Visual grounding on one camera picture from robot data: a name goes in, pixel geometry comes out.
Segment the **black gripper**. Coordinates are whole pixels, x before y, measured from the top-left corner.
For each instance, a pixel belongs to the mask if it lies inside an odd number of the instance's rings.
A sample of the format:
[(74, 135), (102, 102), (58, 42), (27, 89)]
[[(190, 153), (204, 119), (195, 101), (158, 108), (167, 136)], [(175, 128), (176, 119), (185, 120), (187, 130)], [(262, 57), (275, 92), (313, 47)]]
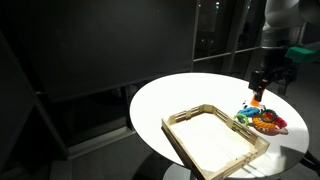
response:
[(249, 88), (253, 91), (254, 100), (261, 100), (265, 88), (275, 82), (283, 86), (295, 82), (298, 65), (284, 63), (280, 65), (263, 65), (261, 70), (251, 73)]

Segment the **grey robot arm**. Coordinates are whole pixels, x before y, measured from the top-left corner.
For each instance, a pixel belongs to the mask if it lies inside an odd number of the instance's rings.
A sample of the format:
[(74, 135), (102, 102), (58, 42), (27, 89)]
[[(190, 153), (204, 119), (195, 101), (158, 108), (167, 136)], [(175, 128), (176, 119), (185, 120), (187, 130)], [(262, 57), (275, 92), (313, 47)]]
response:
[(287, 87), (296, 80), (298, 65), (319, 55), (300, 42), (306, 23), (320, 25), (319, 0), (267, 0), (264, 15), (261, 70), (252, 72), (249, 81), (257, 102), (271, 83)]

